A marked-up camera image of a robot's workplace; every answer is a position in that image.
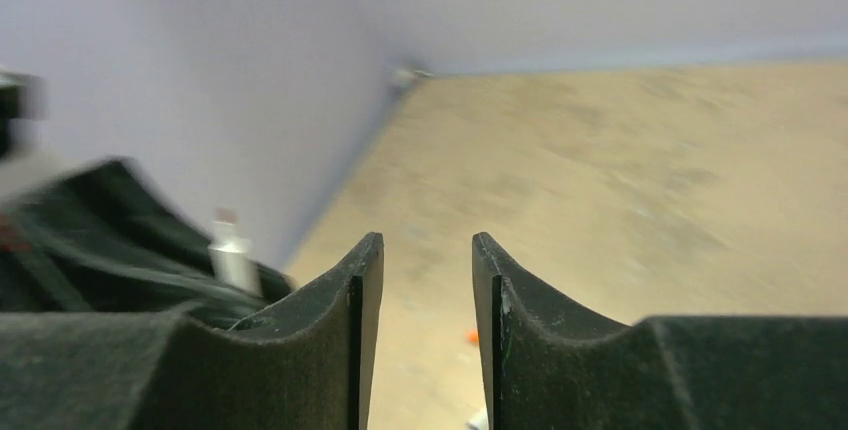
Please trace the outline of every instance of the floor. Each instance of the floor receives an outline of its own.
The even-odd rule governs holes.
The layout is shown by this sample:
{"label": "floor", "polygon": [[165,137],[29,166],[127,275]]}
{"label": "floor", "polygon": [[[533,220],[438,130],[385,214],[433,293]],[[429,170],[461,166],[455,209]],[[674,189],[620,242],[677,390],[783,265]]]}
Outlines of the floor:
{"label": "floor", "polygon": [[385,235],[373,430],[483,404],[470,241],[607,316],[846,314],[848,61],[432,80],[287,271]]}

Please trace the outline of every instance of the beige floor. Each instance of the beige floor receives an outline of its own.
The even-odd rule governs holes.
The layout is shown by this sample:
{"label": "beige floor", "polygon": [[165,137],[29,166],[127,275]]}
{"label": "beige floor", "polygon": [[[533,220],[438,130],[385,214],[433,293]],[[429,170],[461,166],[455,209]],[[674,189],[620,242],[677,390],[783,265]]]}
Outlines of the beige floor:
{"label": "beige floor", "polygon": [[434,80],[288,271],[386,239],[371,428],[483,402],[472,234],[624,322],[848,313],[848,61]]}

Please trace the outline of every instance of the wall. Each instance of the wall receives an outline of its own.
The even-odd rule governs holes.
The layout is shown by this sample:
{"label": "wall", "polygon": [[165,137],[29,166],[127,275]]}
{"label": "wall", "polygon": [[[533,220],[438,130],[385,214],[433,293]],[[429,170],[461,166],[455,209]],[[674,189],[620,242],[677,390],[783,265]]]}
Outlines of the wall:
{"label": "wall", "polygon": [[848,53],[844,0],[360,0],[442,73]]}
{"label": "wall", "polygon": [[47,79],[43,145],[137,158],[190,220],[236,208],[279,264],[386,107],[385,54],[353,7],[0,0],[0,60]]}

